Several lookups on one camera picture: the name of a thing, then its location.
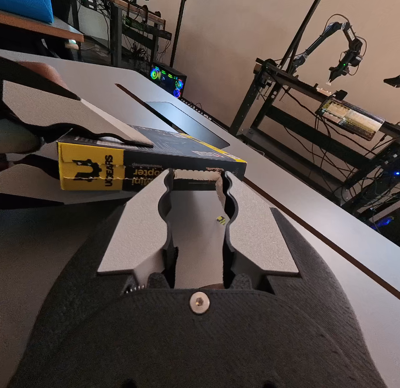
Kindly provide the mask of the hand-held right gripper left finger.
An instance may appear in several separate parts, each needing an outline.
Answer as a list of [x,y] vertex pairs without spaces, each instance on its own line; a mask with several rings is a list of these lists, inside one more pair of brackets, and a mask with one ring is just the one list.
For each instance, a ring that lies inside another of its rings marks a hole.
[[174,288],[178,248],[167,215],[172,205],[174,171],[166,169],[124,206],[97,269],[99,275],[132,275],[147,285],[152,273],[162,273]]

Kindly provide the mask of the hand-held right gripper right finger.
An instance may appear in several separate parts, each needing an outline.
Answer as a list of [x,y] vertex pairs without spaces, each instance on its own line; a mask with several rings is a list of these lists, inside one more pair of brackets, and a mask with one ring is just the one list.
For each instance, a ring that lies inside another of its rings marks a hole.
[[267,276],[299,277],[273,208],[229,171],[223,173],[222,191],[229,219],[222,248],[224,287],[230,288],[240,274],[261,290],[268,290]]

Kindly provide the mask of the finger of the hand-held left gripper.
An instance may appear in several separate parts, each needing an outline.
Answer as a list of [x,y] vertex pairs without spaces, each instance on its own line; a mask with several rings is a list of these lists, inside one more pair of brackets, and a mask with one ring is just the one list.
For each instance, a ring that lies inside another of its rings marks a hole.
[[91,103],[3,80],[1,154],[31,153],[73,130],[89,139],[112,137],[126,145],[153,147],[133,127]]
[[56,160],[28,155],[8,161],[1,154],[1,205],[74,205],[129,200],[133,192],[65,191],[61,189]]

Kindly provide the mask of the cardboard tear strip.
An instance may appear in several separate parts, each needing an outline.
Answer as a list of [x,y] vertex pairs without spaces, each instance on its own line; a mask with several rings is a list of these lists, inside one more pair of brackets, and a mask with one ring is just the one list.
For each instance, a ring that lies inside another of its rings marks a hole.
[[[220,176],[216,181],[216,193],[217,193],[217,197],[222,205],[222,209],[223,209],[223,211],[225,211],[226,196],[223,191],[223,174],[222,173],[220,173]],[[216,220],[219,224],[225,225],[226,224],[225,213],[223,215],[217,217]]]

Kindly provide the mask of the black yellow cardboard box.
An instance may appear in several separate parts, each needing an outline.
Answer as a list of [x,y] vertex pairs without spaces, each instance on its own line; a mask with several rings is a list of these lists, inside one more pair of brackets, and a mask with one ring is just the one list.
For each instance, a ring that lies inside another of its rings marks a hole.
[[224,172],[243,181],[247,162],[190,135],[134,127],[153,147],[126,145],[113,137],[73,134],[57,142],[61,189],[139,192],[163,171],[174,172],[175,190],[214,190]]

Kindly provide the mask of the black desk mat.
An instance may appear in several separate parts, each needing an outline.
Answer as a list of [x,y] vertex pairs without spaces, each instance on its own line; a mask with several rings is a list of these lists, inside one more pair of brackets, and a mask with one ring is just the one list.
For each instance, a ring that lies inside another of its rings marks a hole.
[[183,132],[218,149],[230,146],[198,121],[168,102],[145,102],[145,107],[176,131]]

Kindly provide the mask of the person's left hand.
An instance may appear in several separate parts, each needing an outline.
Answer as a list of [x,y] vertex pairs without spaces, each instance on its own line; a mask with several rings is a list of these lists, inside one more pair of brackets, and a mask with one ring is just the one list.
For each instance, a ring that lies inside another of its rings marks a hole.
[[67,84],[52,66],[42,62],[18,61],[17,63],[68,90]]

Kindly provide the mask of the wood edged side table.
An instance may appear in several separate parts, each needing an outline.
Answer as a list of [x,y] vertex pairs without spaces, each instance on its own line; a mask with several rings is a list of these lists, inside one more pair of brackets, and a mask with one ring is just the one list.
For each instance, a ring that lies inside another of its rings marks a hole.
[[46,23],[1,10],[0,40],[1,50],[75,60],[73,50],[84,36],[57,17]]

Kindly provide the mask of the blue felt bag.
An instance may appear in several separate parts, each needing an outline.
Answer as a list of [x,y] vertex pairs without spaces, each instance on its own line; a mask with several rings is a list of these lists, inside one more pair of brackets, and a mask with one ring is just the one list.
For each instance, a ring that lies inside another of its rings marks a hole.
[[51,0],[0,0],[0,9],[45,23],[54,21]]

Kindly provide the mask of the computer case with colourful fans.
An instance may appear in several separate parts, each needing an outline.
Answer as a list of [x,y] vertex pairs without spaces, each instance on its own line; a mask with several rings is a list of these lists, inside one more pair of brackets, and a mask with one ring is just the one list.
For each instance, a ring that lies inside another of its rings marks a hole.
[[149,79],[180,99],[183,96],[187,76],[164,63],[154,61],[150,66]]

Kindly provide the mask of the wood topped metal rack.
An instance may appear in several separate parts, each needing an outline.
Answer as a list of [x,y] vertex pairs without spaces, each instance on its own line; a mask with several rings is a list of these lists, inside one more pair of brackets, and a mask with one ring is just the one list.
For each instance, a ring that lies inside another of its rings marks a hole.
[[123,66],[123,50],[140,65],[163,58],[173,37],[160,12],[150,11],[137,0],[105,0],[104,4],[109,17],[107,37],[112,66]]

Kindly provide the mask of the black metal pole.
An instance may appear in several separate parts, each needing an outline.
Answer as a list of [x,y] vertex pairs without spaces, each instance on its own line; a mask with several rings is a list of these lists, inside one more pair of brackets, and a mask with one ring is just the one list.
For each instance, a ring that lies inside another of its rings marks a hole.
[[176,57],[176,51],[177,51],[177,46],[178,46],[178,40],[179,40],[179,35],[180,35],[180,30],[182,26],[182,21],[183,21],[183,14],[184,14],[184,8],[186,5],[187,0],[181,0],[180,1],[180,7],[179,7],[179,12],[178,12],[178,17],[177,17],[177,24],[176,24],[176,30],[174,34],[174,40],[172,44],[172,52],[170,56],[170,64],[169,66],[173,68],[174,66],[174,60]]
[[314,0],[310,9],[307,12],[307,15],[305,16],[305,18],[303,19],[300,27],[298,28],[292,42],[290,43],[287,51],[285,52],[283,58],[281,59],[279,66],[281,69],[283,69],[283,66],[287,63],[287,68],[286,68],[286,72],[289,74],[292,74],[291,68],[292,68],[292,64],[294,61],[294,57],[297,53],[297,49],[299,46],[299,43],[301,41],[301,38],[303,36],[303,33],[309,23],[309,21],[311,20],[315,10],[317,9],[319,3],[321,2],[321,0]]

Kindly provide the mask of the black metal workbench frame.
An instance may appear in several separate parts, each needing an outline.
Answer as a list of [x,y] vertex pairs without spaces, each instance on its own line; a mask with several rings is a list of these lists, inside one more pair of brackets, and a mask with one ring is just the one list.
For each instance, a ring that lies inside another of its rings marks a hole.
[[399,124],[257,59],[229,133],[399,245]]

